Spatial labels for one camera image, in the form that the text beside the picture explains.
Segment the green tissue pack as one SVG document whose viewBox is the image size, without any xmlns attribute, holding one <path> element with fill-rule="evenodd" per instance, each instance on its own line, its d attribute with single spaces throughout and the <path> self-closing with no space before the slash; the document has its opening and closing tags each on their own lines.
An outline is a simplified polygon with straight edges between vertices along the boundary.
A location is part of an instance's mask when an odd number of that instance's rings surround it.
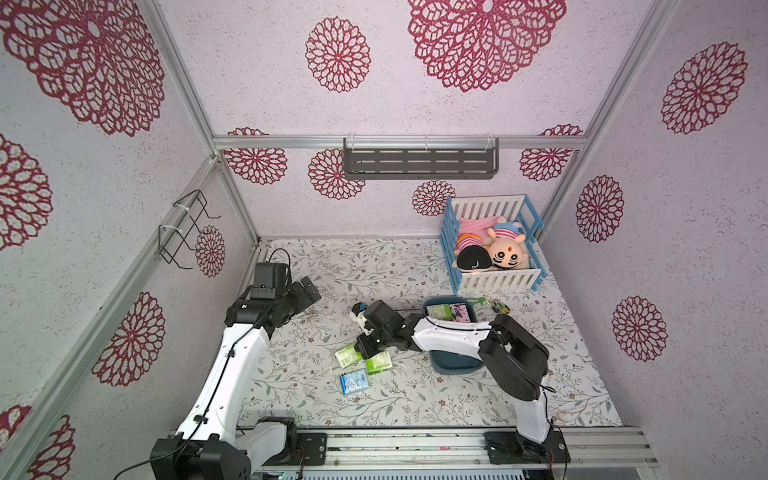
<svg viewBox="0 0 768 480">
<path fill-rule="evenodd" d="M 436 320 L 452 321 L 453 312 L 449 304 L 432 304 L 426 306 L 426 313 Z"/>
<path fill-rule="evenodd" d="M 363 359 L 361 353 L 355 349 L 354 344 L 336 351 L 335 358 L 342 369 L 355 365 Z"/>
<path fill-rule="evenodd" d="M 382 351 L 366 360 L 366 371 L 369 375 L 386 372 L 392 367 L 392 359 L 388 351 Z"/>
</svg>

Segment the blue tissue pack bottom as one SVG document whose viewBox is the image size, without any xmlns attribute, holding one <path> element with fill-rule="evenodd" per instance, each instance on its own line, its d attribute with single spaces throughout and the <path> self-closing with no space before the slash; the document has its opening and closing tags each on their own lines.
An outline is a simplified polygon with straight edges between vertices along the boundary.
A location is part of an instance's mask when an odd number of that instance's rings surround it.
<svg viewBox="0 0 768 480">
<path fill-rule="evenodd" d="M 343 373 L 339 377 L 343 395 L 351 395 L 367 390 L 370 387 L 368 374 L 364 369 Z"/>
</svg>

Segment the green tissue pack top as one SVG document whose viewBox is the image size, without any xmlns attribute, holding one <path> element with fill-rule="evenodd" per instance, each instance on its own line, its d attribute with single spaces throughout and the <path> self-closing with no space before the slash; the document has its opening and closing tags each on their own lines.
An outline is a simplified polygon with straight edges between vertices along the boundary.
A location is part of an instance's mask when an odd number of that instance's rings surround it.
<svg viewBox="0 0 768 480">
<path fill-rule="evenodd" d="M 436 320 L 452 321 L 453 312 L 449 304 L 432 304 L 426 306 L 426 313 Z"/>
</svg>

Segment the pink kuromi pack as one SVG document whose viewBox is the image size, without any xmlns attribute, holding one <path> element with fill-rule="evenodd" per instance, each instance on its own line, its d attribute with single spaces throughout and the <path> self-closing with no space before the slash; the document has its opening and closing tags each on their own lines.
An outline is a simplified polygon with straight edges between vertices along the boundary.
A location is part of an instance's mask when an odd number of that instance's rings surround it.
<svg viewBox="0 0 768 480">
<path fill-rule="evenodd" d="M 465 303 L 453 303 L 449 305 L 452 320 L 457 323 L 472 323 L 473 320 Z"/>
</svg>

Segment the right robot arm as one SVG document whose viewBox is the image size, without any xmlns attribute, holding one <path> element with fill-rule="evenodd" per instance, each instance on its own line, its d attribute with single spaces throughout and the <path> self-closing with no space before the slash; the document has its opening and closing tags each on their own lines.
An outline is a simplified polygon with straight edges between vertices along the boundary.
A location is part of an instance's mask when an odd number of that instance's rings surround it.
<svg viewBox="0 0 768 480">
<path fill-rule="evenodd" d="M 351 318 L 362 328 L 354 347 L 364 359 L 395 347 L 400 351 L 442 351 L 482 362 L 499 388 L 512 397 L 516 414 L 512 434 L 486 437 L 489 459 L 512 463 L 568 465 L 571 456 L 562 431 L 548 415 L 545 385 L 549 350 L 512 317 L 459 323 L 426 314 L 402 316 L 381 300 L 358 302 Z"/>
</svg>

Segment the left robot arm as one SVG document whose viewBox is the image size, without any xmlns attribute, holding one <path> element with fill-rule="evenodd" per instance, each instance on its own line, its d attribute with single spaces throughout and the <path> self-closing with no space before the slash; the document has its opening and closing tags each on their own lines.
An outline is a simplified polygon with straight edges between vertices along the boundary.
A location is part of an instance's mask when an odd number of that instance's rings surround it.
<svg viewBox="0 0 768 480">
<path fill-rule="evenodd" d="M 176 433 L 156 441 L 148 463 L 157 479 L 248 479 L 267 463 L 286 464 L 300 450 L 287 417 L 238 427 L 245 379 L 268 350 L 276 329 L 317 303 L 308 277 L 295 280 L 288 262 L 260 262 L 250 285 L 225 316 L 218 356 Z"/>
</svg>

